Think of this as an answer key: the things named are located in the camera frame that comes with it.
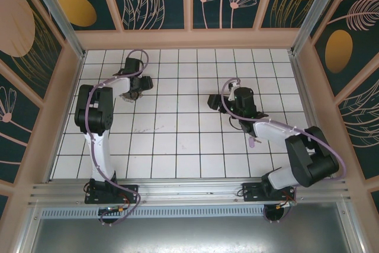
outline yellow oval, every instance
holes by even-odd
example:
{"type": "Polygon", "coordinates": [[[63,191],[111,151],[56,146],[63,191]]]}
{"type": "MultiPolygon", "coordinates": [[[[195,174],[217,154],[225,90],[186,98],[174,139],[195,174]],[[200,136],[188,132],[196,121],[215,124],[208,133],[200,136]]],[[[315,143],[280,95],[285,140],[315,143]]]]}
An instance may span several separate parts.
{"type": "Polygon", "coordinates": [[[330,35],[325,49],[326,67],[333,73],[341,72],[353,51],[353,40],[348,32],[337,30],[330,35]]]}
{"type": "Polygon", "coordinates": [[[58,0],[58,2],[70,23],[80,27],[95,24],[96,11],[88,0],[58,0]]]}
{"type": "Polygon", "coordinates": [[[36,25],[27,0],[0,0],[0,50],[10,56],[26,55],[34,43],[36,25]]]}

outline black mounting plate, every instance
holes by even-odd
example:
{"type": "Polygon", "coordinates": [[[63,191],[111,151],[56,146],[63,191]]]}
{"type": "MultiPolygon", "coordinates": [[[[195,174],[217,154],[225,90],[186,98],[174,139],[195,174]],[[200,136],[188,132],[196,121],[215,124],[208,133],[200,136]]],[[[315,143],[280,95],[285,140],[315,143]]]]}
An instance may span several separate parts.
{"type": "MultiPolygon", "coordinates": [[[[121,185],[124,188],[138,192],[138,185],[121,185]]],[[[84,203],[85,204],[124,204],[124,195],[130,202],[135,204],[137,197],[128,191],[118,189],[119,195],[115,196],[113,193],[107,191],[96,190],[90,186],[87,187],[84,203]]]]}
{"type": "Polygon", "coordinates": [[[256,183],[243,183],[243,201],[285,201],[287,198],[286,192],[291,198],[295,199],[295,192],[293,187],[285,187],[282,190],[275,191],[271,196],[267,197],[262,189],[262,184],[256,183]]]}

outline enclosure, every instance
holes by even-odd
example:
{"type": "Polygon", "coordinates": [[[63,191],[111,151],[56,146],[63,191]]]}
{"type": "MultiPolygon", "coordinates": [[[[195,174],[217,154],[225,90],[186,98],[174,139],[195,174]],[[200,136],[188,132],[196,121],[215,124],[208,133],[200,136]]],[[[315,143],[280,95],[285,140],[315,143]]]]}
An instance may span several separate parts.
{"type": "Polygon", "coordinates": [[[378,0],[0,3],[4,252],[378,250],[378,0]],[[97,222],[101,205],[84,203],[92,165],[74,114],[80,86],[112,77],[128,56],[148,62],[153,88],[113,101],[110,161],[142,203],[110,229],[97,222]],[[320,127],[347,168],[297,187],[298,206],[277,225],[237,192],[289,166],[287,150],[250,147],[207,104],[235,77],[273,120],[320,127]]]}

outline metal grate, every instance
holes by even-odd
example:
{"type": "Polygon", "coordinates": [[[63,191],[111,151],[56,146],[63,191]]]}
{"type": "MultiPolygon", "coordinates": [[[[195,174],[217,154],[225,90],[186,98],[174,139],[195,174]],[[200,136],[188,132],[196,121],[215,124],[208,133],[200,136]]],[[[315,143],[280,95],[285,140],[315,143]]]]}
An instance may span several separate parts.
{"type": "MultiPolygon", "coordinates": [[[[99,209],[96,207],[44,209],[41,219],[97,219],[99,209]]],[[[104,218],[122,217],[126,213],[127,211],[111,213],[104,218]]],[[[262,213],[263,205],[140,207],[130,215],[130,218],[262,216],[262,213]]]]}

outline white tile floor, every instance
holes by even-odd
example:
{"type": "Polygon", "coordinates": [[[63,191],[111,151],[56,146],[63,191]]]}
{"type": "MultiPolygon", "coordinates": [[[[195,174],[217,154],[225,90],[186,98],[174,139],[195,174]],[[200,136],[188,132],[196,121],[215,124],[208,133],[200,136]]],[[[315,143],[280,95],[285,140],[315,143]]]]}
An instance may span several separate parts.
{"type": "MultiPolygon", "coordinates": [[[[273,143],[263,140],[250,148],[248,136],[229,125],[229,116],[207,105],[209,94],[218,94],[229,78],[239,76],[243,86],[254,90],[258,110],[274,120],[306,128],[286,50],[147,52],[150,65],[144,75],[153,78],[154,88],[144,92],[136,103],[122,98],[114,103],[110,148],[118,178],[260,177],[289,163],[286,150],[273,143]]],[[[128,53],[89,51],[79,85],[107,79],[121,68],[128,53]]],[[[133,57],[140,58],[141,53],[133,57]]],[[[76,101],[77,96],[52,179],[91,176],[88,147],[73,120],[76,101]]]]}

